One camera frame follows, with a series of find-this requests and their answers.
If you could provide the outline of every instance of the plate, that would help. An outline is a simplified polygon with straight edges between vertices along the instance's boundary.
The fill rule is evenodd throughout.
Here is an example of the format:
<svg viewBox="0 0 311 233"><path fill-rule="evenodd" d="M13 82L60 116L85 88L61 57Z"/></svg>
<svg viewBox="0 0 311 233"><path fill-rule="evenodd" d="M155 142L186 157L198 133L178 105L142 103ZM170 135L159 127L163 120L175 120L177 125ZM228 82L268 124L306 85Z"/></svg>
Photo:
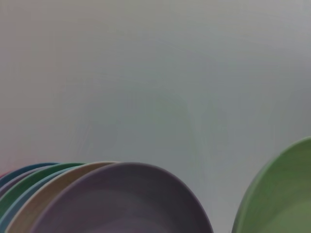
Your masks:
<svg viewBox="0 0 311 233"><path fill-rule="evenodd" d="M311 232L311 138L258 173L240 204L232 233Z"/></svg>
<svg viewBox="0 0 311 233"><path fill-rule="evenodd" d="M42 186L26 201L26 203L14 216L6 232L29 232L42 211L68 185L95 169L114 163L116 162L104 161L89 163L74 167L71 170L55 177L53 180Z"/></svg>
<svg viewBox="0 0 311 233"><path fill-rule="evenodd" d="M194 194L158 167L118 163L64 189L31 233L212 233Z"/></svg>
<svg viewBox="0 0 311 233"><path fill-rule="evenodd" d="M11 172L5 174L4 176L2 176L2 177L0 178L0 188L1 188L2 186L4 186L6 183L8 183L9 181L11 181L12 179L14 179L15 177L17 177L17 176L23 174L24 172L30 171L30 170L35 169L35 168L38 168L38 167L48 166L48 165L55 165L55 164L58 164L58 163L40 163L40 164L32 164L32 165L25 166L25 167L22 167L22 168L20 168L20 169L11 171Z"/></svg>
<svg viewBox="0 0 311 233"><path fill-rule="evenodd" d="M29 176L30 174L34 173L35 171L41 170L43 168L45 168L47 166L42 166L42 167L38 167L35 169L32 169L30 171L26 171L23 174L20 174L19 176L15 177L14 179L12 179L11 181L9 181L8 183L6 183L4 186L2 186L0 188L0 198L13 186L15 185L17 182L19 182L21 179L24 179L26 176Z"/></svg>
<svg viewBox="0 0 311 233"><path fill-rule="evenodd" d="M16 199L20 195L22 195L29 187L57 171L79 165L81 165L81 163L56 164L46 169L36 171L33 174L19 181L12 188L10 188L5 193L5 195L0 198L0 218L8 210L8 208L10 208L14 201L16 201Z"/></svg>
<svg viewBox="0 0 311 233"><path fill-rule="evenodd" d="M35 183L33 186L28 188L22 195L20 195L16 201L9 207L9 209L4 213L2 218L0 218L0 232L4 232L15 216L15 214L19 211L19 209L23 206L23 204L39 189L41 188L44 184L55 178L56 176L66 172L67 170L71 169L66 168L63 170L60 170L58 172L55 172L42 180L38 181Z"/></svg>

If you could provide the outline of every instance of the light green plate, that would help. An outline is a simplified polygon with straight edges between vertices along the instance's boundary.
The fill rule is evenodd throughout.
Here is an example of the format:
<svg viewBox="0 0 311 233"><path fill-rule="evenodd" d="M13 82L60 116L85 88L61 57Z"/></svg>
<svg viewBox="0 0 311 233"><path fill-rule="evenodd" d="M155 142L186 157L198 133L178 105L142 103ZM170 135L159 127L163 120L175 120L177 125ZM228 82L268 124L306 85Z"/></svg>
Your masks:
<svg viewBox="0 0 311 233"><path fill-rule="evenodd" d="M293 144L259 172L232 233L311 233L311 138Z"/></svg>
<svg viewBox="0 0 311 233"><path fill-rule="evenodd" d="M44 179L45 177L58 172L60 170L79 166L81 163L66 163L66 164L56 164L52 165L46 169L39 170L33 174L22 179L16 183L12 188L10 188L1 198L0 198L0 218L8 210L8 208L16 201L16 199L22 195L29 187L33 186L38 181Z"/></svg>

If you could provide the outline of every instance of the beige plate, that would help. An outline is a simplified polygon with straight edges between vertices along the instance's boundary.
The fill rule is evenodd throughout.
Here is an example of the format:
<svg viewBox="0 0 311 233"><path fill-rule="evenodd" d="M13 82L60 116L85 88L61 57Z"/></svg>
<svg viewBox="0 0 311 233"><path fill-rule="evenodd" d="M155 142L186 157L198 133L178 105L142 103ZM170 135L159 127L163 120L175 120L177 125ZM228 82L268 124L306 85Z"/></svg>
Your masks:
<svg viewBox="0 0 311 233"><path fill-rule="evenodd" d="M6 233L29 232L35 220L39 217L47 205L68 185L84 176L85 174L100 167L114 164L116 162L96 162L78 166L71 169L42 186L32 197L21 207L15 215Z"/></svg>

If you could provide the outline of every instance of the stack of plates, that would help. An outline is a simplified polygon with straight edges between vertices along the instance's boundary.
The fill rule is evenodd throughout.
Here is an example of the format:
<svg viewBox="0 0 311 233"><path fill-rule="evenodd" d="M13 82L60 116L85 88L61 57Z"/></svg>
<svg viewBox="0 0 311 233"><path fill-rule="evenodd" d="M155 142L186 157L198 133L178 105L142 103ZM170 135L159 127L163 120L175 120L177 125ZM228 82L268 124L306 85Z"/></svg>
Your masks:
<svg viewBox="0 0 311 233"><path fill-rule="evenodd" d="M212 233L193 193L140 163L43 163L0 177L0 233Z"/></svg>

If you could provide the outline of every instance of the white wall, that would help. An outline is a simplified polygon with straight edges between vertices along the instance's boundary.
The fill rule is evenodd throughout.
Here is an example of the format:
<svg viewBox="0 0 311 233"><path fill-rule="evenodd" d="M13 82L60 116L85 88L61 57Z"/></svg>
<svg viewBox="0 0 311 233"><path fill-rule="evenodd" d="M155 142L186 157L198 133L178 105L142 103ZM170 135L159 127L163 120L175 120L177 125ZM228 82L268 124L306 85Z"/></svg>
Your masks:
<svg viewBox="0 0 311 233"><path fill-rule="evenodd" d="M0 0L0 169L141 161L216 233L311 134L309 0Z"/></svg>

